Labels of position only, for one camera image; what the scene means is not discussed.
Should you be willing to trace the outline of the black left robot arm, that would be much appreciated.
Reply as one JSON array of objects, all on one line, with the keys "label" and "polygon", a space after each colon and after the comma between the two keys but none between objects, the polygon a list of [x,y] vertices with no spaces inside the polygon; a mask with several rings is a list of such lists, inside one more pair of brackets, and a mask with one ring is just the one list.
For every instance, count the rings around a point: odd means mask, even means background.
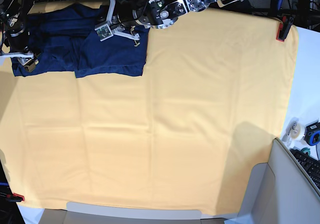
[{"label": "black left robot arm", "polygon": [[145,28],[164,29],[174,24],[178,17],[189,12],[200,12],[216,3],[224,7],[243,0],[146,0],[143,7],[132,11],[132,18],[109,21],[108,27],[114,30],[120,26],[142,25]]}]

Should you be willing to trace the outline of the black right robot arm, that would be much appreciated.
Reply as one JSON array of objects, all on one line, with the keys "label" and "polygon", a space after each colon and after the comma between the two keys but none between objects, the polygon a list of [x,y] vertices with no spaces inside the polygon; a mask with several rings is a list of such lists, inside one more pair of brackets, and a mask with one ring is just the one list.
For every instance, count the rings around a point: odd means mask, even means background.
[{"label": "black right robot arm", "polygon": [[0,3],[0,45],[11,48],[10,53],[0,52],[3,58],[17,58],[27,72],[32,72],[38,63],[38,51],[29,47],[27,15],[37,0],[3,0]]}]

